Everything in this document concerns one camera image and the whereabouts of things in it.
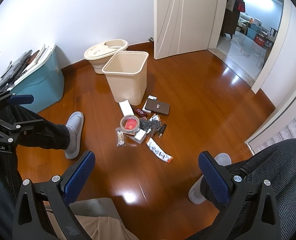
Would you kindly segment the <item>clear tape roll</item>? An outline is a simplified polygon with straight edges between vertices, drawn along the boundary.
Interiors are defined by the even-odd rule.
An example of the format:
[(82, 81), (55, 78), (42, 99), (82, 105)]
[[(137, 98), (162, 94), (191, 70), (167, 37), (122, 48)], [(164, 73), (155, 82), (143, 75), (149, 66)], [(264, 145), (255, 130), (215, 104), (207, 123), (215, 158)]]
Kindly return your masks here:
[(125, 133), (136, 133), (140, 130), (140, 121), (135, 115), (126, 115), (120, 120), (121, 130)]

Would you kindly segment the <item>cotton swab bag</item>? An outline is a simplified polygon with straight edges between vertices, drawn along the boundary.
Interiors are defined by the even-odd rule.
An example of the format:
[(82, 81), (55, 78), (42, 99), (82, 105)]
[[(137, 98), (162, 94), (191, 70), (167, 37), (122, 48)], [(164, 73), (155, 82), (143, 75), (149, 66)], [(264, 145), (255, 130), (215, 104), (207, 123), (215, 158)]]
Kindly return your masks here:
[(115, 133), (117, 136), (117, 147), (126, 146), (125, 135), (121, 127), (116, 128)]

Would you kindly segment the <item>white paper packet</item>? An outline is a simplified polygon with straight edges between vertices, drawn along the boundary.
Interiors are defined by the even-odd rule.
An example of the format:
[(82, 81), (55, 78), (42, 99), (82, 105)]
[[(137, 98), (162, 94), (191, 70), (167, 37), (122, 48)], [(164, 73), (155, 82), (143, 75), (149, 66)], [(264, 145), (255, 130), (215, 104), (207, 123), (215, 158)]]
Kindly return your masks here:
[(130, 105), (128, 100), (119, 102), (119, 106), (123, 113), (123, 116), (134, 115), (132, 106)]

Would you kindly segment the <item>beige square trash bin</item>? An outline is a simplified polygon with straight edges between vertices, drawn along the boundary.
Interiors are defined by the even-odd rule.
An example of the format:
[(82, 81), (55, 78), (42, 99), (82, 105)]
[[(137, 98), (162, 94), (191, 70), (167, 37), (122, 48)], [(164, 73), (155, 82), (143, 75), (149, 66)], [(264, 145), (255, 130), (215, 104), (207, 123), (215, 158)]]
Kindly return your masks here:
[(115, 102), (125, 100), (131, 105), (141, 104), (147, 87), (147, 59), (145, 51), (119, 51), (104, 65), (105, 74)]

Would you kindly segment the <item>dark red small packet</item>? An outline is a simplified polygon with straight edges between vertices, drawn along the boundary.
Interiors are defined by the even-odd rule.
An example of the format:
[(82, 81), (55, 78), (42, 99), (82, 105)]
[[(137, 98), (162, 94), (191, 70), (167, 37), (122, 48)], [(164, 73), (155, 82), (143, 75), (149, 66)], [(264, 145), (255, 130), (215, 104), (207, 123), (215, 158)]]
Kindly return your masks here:
[(138, 115), (139, 117), (143, 118), (147, 116), (147, 113), (144, 112), (142, 109), (136, 108), (134, 110), (134, 112), (136, 113), (136, 115)]

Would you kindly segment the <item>white orange wrapper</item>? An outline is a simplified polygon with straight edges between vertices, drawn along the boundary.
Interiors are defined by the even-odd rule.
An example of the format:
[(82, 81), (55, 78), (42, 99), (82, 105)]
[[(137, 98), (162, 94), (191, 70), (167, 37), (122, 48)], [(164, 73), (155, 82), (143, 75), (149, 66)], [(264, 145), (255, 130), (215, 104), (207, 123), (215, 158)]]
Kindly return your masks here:
[(173, 157), (165, 153), (151, 137), (147, 138), (146, 145), (160, 160), (166, 163), (170, 163), (172, 161)]

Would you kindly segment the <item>black pen-like tube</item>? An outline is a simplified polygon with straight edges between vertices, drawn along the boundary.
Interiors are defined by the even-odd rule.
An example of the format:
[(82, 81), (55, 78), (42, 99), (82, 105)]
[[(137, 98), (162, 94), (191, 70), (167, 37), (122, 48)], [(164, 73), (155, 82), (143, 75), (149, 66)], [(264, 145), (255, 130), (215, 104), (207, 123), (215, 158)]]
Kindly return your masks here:
[(160, 131), (159, 131), (159, 133), (158, 133), (158, 137), (159, 137), (159, 138), (163, 135), (163, 133), (164, 133), (166, 127), (167, 127), (167, 124), (163, 124), (162, 127), (160, 128)]

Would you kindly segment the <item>dark mesh bag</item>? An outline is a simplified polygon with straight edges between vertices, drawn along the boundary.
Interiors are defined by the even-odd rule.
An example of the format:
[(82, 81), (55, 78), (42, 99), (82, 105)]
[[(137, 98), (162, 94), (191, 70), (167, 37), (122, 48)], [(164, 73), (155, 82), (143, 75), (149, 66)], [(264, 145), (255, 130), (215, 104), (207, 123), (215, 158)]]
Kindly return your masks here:
[(162, 123), (159, 120), (147, 120), (144, 118), (140, 118), (139, 122), (140, 129), (144, 130), (146, 133), (149, 133), (152, 130), (157, 131), (162, 126)]

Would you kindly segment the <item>white blue small box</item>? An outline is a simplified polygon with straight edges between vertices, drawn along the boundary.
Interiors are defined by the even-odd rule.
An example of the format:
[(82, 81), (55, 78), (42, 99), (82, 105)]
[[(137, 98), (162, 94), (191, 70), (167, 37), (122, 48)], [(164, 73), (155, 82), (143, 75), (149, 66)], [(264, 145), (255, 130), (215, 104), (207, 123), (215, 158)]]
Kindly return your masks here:
[(156, 101), (157, 100), (157, 97), (149, 95), (147, 97), (147, 100), (155, 100)]

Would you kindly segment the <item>brown box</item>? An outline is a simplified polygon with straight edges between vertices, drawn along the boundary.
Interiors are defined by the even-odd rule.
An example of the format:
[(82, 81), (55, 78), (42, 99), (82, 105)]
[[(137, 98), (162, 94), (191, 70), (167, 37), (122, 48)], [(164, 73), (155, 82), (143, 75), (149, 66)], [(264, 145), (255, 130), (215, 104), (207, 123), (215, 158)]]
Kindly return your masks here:
[(145, 109), (157, 114), (169, 115), (170, 105), (158, 100), (147, 99)]

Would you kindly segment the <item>red small box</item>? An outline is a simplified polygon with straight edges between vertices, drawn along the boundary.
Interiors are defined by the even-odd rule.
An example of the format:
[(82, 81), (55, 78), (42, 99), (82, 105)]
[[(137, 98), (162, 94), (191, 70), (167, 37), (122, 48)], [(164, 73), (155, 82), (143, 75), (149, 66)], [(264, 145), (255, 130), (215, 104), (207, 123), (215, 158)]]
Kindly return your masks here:
[(130, 130), (134, 131), (137, 129), (137, 126), (138, 126), (137, 120), (134, 118), (130, 118), (126, 120), (124, 128), (128, 131)]

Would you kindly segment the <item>white small carton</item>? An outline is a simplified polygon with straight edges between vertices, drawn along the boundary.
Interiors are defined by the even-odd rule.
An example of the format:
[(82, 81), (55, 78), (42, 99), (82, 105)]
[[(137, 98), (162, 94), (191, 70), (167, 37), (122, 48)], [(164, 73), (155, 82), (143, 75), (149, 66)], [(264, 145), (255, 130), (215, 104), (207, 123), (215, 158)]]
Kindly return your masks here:
[(142, 129), (139, 129), (135, 135), (127, 135), (133, 141), (141, 144), (146, 138), (146, 132)]

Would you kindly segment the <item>dark items on box lid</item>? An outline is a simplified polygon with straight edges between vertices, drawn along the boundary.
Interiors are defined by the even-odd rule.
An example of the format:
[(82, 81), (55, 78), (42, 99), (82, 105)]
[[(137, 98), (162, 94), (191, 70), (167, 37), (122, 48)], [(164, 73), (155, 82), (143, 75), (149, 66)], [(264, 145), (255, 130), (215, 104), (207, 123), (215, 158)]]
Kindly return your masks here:
[(11, 87), (19, 75), (28, 65), (28, 60), (32, 55), (32, 50), (24, 52), (18, 59), (11, 62), (8, 70), (1, 76), (0, 80), (0, 91), (6, 90)]

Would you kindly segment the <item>grey beige cushion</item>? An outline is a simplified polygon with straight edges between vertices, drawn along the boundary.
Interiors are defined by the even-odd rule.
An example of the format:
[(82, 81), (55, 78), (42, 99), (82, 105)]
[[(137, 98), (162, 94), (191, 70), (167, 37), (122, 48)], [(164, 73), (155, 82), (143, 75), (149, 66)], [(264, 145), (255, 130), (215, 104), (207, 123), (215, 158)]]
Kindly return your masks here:
[(69, 205), (91, 239), (137, 239), (129, 231), (111, 198), (80, 200)]

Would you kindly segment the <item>white open door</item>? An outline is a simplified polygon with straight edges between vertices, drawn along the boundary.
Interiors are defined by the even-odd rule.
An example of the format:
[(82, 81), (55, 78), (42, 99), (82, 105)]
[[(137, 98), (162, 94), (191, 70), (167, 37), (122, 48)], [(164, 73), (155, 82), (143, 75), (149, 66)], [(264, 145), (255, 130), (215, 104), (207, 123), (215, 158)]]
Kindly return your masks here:
[(154, 58), (215, 49), (226, 0), (153, 0)]

